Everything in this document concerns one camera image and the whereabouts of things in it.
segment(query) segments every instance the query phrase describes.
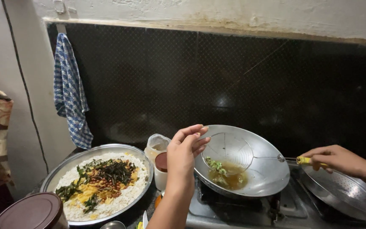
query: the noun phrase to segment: hand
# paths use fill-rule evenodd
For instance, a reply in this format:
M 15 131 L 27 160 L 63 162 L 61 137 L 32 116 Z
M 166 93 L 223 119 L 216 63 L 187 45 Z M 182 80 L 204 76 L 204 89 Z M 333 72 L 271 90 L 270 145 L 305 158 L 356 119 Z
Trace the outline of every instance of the hand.
M 366 160 L 357 154 L 339 145 L 330 145 L 312 149 L 301 156 L 311 158 L 310 163 L 314 170 L 320 169 L 320 163 L 327 164 L 331 169 L 340 171 L 346 175 L 366 179 Z
M 197 124 L 179 130 L 170 141 L 168 154 L 167 191 L 194 192 L 194 159 L 206 148 L 211 138 L 200 136 L 208 131 L 208 127 Z

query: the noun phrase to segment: black backsplash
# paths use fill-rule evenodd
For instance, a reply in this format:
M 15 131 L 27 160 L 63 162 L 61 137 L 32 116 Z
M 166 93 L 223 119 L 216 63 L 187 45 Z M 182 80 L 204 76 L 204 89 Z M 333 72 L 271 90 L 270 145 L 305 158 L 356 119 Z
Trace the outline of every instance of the black backsplash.
M 193 31 L 65 24 L 93 145 L 225 124 L 285 156 L 339 144 L 366 158 L 366 47 Z M 48 25 L 55 49 L 57 30 Z

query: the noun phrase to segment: plastic bag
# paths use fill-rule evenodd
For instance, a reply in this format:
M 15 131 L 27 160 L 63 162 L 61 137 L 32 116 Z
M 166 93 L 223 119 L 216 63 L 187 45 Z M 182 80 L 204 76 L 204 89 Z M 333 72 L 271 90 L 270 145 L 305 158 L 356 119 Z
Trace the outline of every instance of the plastic bag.
M 170 141 L 170 138 L 161 134 L 154 134 L 150 136 L 144 150 L 145 155 L 153 164 L 155 164 L 156 156 L 160 153 L 166 152 L 166 148 L 168 147 Z

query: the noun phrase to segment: blue checkered towel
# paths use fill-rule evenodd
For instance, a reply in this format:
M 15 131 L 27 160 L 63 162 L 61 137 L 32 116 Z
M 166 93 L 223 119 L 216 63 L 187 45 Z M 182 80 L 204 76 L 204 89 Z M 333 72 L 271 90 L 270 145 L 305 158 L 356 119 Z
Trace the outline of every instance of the blue checkered towel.
M 93 134 L 91 134 L 84 116 L 84 112 L 89 108 L 72 45 L 65 34 L 57 36 L 54 60 L 53 89 L 57 114 L 67 118 L 73 143 L 77 147 L 90 149 Z

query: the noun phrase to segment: white jar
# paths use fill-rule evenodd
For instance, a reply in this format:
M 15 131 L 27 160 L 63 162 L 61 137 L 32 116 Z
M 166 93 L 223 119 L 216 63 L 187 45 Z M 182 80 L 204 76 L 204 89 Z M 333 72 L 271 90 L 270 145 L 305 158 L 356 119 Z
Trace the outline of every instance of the white jar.
M 160 191 L 166 189 L 168 180 L 168 158 L 166 152 L 160 153 L 155 158 L 155 185 Z

